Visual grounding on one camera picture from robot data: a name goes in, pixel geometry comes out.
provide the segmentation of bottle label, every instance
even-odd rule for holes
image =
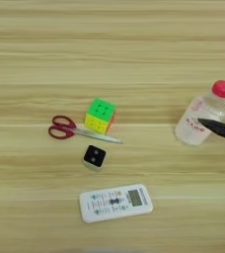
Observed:
[[[204,127],[198,118],[220,121],[219,117],[211,113],[210,108],[200,98],[194,99],[176,126],[176,136],[189,144],[199,145],[211,131]]]

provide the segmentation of rubik's cube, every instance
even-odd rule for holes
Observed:
[[[85,126],[93,131],[106,134],[111,127],[116,106],[96,98],[86,113]]]

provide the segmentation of wood grain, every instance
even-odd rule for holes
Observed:
[[[0,253],[225,253],[225,139],[181,145],[190,100],[225,79],[225,0],[0,0]],[[117,104],[115,145],[47,134]],[[108,152],[102,173],[81,163]],[[78,196],[143,183],[156,210],[85,224]]]

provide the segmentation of red scissor handle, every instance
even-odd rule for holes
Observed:
[[[68,127],[68,128],[73,128],[73,129],[77,127],[70,118],[64,115],[56,115],[55,117],[53,117],[52,123],[55,126],[60,126],[60,127]]]
[[[48,133],[50,136],[58,139],[65,139],[70,138],[73,135],[75,135],[74,131],[72,129],[76,128],[75,123],[69,119],[66,116],[57,115],[52,119],[53,125],[49,127]],[[61,133],[64,133],[63,135],[57,134],[55,132],[60,131]]]

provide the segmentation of pink bottle cap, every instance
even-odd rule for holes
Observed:
[[[212,86],[212,92],[220,98],[225,98],[225,80],[218,80]]]

